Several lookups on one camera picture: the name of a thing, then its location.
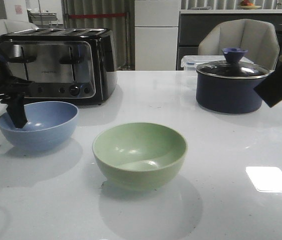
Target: toaster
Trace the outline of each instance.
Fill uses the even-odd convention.
[[[0,36],[15,77],[32,81],[25,102],[99,105],[113,93],[116,58],[106,28],[29,29]]]

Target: kitchen counter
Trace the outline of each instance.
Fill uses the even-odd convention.
[[[262,172],[258,191],[247,174],[282,171],[282,102],[221,114],[200,107],[195,90],[195,72],[120,71],[111,98],[81,106],[72,138],[58,148],[30,154],[0,133],[0,240],[282,239],[282,181]],[[167,185],[128,192],[100,172],[94,138],[130,122],[186,138],[184,165]]]
[[[282,9],[180,10],[180,14],[282,14]]]

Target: white cabinet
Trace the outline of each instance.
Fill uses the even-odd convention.
[[[180,0],[135,1],[135,69],[176,69]]]

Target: blue bowl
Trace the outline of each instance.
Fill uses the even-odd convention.
[[[228,47],[223,48],[222,52],[228,63],[237,64],[248,51],[239,47]]]
[[[52,149],[73,134],[78,120],[78,108],[62,101],[41,101],[24,105],[28,122],[16,128],[10,116],[0,117],[0,130],[15,147],[29,151]]]

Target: pot lid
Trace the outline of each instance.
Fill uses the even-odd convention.
[[[244,61],[228,63],[225,60],[200,64],[196,71],[204,75],[227,79],[260,79],[270,73],[268,69],[257,64]]]

